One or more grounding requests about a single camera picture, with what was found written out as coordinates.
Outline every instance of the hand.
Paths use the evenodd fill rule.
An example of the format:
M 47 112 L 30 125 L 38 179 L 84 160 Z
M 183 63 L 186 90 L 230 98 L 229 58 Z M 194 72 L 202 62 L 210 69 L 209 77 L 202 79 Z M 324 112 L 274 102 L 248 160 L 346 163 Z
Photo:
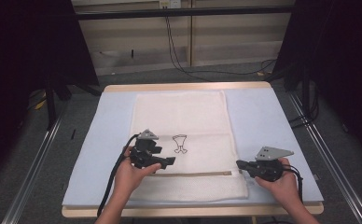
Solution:
M 150 165 L 143 169 L 134 167 L 129 158 L 131 148 L 128 147 L 125 151 L 126 159 L 120 163 L 117 173 L 115 175 L 114 191 L 130 195 L 137 189 L 143 178 L 160 169 L 160 163 Z
M 280 158 L 279 161 L 283 165 L 289 165 L 289 161 L 286 158 Z M 261 187 L 270 191 L 277 202 L 283 206 L 300 201 L 296 177 L 290 172 L 284 171 L 282 177 L 274 182 L 269 182 L 259 177 L 255 177 L 255 179 Z

